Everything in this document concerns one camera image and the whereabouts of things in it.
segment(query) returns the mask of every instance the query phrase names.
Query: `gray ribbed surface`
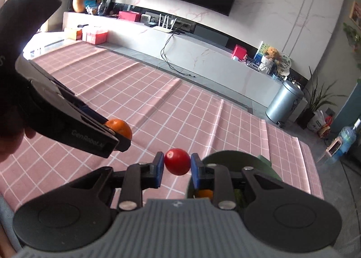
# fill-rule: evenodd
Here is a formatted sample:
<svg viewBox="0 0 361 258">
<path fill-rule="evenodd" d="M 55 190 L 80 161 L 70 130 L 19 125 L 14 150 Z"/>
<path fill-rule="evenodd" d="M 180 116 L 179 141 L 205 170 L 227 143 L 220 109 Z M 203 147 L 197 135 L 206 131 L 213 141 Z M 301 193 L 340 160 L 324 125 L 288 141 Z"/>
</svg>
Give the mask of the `gray ribbed surface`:
<svg viewBox="0 0 361 258">
<path fill-rule="evenodd" d="M 235 212 L 214 208 L 209 200 L 149 200 L 124 212 L 100 240 L 67 253 L 25 248 L 18 258 L 227 258 L 340 257 L 331 247 L 310 254 L 290 254 L 256 240 Z"/>
</svg>

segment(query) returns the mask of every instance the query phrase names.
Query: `gray tile floor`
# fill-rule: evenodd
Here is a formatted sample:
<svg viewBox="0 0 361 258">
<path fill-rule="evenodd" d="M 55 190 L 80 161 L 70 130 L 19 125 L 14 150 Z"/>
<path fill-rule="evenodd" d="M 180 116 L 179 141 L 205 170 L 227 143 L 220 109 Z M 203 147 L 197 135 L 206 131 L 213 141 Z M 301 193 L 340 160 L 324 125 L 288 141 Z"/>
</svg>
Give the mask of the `gray tile floor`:
<svg viewBox="0 0 361 258">
<path fill-rule="evenodd" d="M 69 43 L 69 41 L 66 40 L 53 42 L 54 43 L 45 48 L 45 51 Z M 266 107 L 207 78 L 170 64 L 173 68 L 178 70 L 178 72 L 194 75 L 194 78 L 184 76 L 174 71 L 163 60 L 115 44 L 104 43 L 100 47 L 135 58 L 149 66 L 159 68 L 167 73 L 185 79 L 234 102 L 255 116 L 271 122 L 265 114 Z M 316 134 L 307 129 L 302 130 L 295 123 L 286 123 L 284 130 L 309 145 L 315 161 L 321 159 L 326 149 L 324 140 L 320 139 Z M 342 216 L 342 231 L 334 245 L 335 249 L 340 251 L 345 257 L 361 257 L 361 230 L 359 218 L 359 209 L 361 209 L 361 163 L 350 157 L 344 157 L 341 161 L 332 165 L 325 165 L 322 159 L 317 163 L 317 170 L 325 200 L 333 204 Z"/>
</svg>

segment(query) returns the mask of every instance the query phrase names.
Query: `red tomato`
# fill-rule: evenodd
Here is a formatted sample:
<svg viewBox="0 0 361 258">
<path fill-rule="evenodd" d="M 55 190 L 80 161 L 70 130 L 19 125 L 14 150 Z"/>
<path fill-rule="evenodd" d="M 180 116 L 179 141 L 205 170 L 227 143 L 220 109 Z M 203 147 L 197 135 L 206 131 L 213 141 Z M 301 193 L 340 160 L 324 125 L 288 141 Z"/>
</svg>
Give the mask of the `red tomato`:
<svg viewBox="0 0 361 258">
<path fill-rule="evenodd" d="M 184 150 L 173 148 L 165 154 L 164 164 L 170 173 L 182 176 L 191 168 L 191 158 Z"/>
</svg>

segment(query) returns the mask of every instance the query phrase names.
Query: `picture frame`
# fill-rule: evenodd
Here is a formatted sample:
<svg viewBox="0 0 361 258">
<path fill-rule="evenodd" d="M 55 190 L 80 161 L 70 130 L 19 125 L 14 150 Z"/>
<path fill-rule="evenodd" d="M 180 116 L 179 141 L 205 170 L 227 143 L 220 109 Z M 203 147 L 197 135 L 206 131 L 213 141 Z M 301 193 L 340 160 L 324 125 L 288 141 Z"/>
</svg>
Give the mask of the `picture frame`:
<svg viewBox="0 0 361 258">
<path fill-rule="evenodd" d="M 361 5 L 356 0 L 352 4 L 350 19 L 361 30 Z"/>
</svg>

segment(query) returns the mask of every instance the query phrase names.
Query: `marble wall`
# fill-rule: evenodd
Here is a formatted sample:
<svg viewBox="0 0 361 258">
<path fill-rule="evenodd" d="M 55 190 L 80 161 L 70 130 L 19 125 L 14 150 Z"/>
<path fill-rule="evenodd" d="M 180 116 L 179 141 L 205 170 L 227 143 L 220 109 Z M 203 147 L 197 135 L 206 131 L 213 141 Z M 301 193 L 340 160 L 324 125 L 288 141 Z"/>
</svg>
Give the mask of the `marble wall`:
<svg viewBox="0 0 361 258">
<path fill-rule="evenodd" d="M 343 0 L 235 0 L 228 16 L 181 0 L 115 0 L 196 21 L 255 47 L 265 41 L 290 54 L 310 78 L 328 44 Z"/>
</svg>

